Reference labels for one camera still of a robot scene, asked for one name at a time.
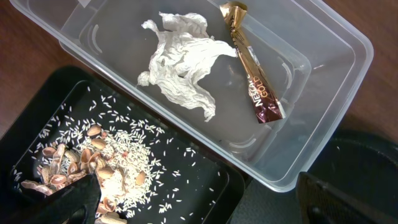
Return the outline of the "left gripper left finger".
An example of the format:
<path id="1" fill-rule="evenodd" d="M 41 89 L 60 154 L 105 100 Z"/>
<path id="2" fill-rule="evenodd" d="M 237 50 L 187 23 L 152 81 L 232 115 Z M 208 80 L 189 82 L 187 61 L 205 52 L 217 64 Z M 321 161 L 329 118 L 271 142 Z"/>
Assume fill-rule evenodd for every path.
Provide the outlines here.
<path id="1" fill-rule="evenodd" d="M 19 223 L 94 223 L 101 189 L 95 175 L 55 192 L 18 214 Z"/>

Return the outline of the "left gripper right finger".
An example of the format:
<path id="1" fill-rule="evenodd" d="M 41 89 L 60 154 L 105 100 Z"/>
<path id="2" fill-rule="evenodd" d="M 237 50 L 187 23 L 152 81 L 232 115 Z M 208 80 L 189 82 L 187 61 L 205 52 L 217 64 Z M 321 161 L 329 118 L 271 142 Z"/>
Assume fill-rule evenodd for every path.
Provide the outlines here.
<path id="1" fill-rule="evenodd" d="M 387 215 L 308 172 L 301 172 L 296 194 L 304 224 L 397 224 Z"/>

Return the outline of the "nut shells and rice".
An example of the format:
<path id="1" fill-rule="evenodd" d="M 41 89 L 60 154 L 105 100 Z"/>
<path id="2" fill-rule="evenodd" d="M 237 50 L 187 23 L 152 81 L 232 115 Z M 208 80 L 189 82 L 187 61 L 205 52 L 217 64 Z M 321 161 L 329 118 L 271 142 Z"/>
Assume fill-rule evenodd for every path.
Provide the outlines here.
<path id="1" fill-rule="evenodd" d="M 103 207 L 129 223 L 203 223 L 228 177 L 172 128 L 122 96 L 76 84 L 11 171 L 12 188 L 34 200 L 96 174 Z"/>

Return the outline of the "gold coffee sachet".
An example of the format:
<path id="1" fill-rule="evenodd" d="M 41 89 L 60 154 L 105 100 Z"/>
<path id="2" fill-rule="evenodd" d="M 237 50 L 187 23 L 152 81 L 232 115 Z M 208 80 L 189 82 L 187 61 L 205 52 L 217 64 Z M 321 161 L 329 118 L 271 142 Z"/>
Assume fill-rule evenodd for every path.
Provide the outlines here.
<path id="1" fill-rule="evenodd" d="M 269 123 L 284 119 L 285 112 L 241 27 L 247 9 L 247 5 L 237 1 L 220 5 L 238 57 L 247 73 L 248 94 L 257 120 L 259 123 Z"/>

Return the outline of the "white napkin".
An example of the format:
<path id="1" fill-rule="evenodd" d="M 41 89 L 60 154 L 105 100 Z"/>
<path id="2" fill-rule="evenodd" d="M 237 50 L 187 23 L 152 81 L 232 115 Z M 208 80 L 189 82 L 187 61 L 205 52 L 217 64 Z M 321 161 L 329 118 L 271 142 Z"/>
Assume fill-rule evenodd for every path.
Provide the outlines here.
<path id="1" fill-rule="evenodd" d="M 215 116 L 215 99 L 198 82 L 211 73 L 220 55 L 237 57 L 237 50 L 208 35 L 207 20 L 200 14 L 160 12 L 164 30 L 147 20 L 142 28 L 153 31 L 159 42 L 151 56 L 148 71 L 137 78 L 140 86 L 157 85 L 169 101 L 192 110 L 202 108 L 205 121 Z"/>

